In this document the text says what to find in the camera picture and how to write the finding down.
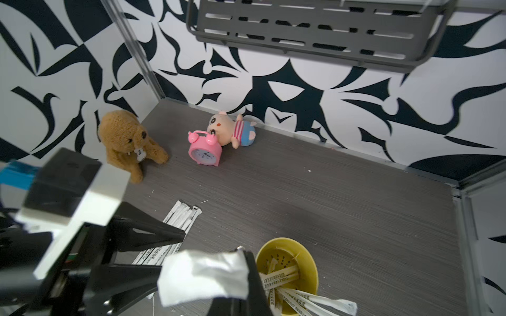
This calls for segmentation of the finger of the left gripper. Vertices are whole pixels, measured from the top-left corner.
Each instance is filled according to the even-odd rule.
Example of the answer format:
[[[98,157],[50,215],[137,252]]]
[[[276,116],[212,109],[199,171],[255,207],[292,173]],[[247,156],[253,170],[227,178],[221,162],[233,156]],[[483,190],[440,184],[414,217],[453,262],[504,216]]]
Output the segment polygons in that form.
[[[184,230],[166,225],[127,202],[119,205],[109,227],[119,252],[176,244],[186,237]]]
[[[100,265],[91,271],[83,294],[86,315],[121,315],[157,291],[156,265]]]

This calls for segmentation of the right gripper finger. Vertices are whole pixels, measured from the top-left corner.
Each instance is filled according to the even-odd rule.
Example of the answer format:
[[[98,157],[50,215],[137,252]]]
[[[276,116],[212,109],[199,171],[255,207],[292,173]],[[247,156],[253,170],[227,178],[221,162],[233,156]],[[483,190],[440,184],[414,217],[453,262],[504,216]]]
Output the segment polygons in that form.
[[[214,298],[207,316],[256,316],[272,315],[267,302],[262,279],[257,270],[254,255],[251,251],[242,251],[249,268],[249,295],[246,299]]]

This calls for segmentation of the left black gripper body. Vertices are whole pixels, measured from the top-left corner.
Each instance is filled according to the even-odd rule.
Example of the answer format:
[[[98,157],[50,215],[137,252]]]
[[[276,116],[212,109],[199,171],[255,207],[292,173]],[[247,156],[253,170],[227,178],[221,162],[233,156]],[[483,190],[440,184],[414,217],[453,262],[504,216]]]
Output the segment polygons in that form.
[[[114,242],[108,226],[85,224],[71,245],[64,249],[42,281],[35,298],[36,315],[113,315],[113,299],[93,302],[92,271],[115,258]]]

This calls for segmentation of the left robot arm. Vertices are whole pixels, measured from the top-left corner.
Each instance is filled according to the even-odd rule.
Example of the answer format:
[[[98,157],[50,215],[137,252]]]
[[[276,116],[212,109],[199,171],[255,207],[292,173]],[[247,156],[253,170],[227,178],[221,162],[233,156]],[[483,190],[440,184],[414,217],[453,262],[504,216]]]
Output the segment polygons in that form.
[[[106,226],[84,224],[43,279],[33,272],[51,233],[27,233],[3,209],[1,306],[14,315],[120,315],[157,289],[159,266],[116,264],[119,252],[178,244],[184,230],[123,202]]]

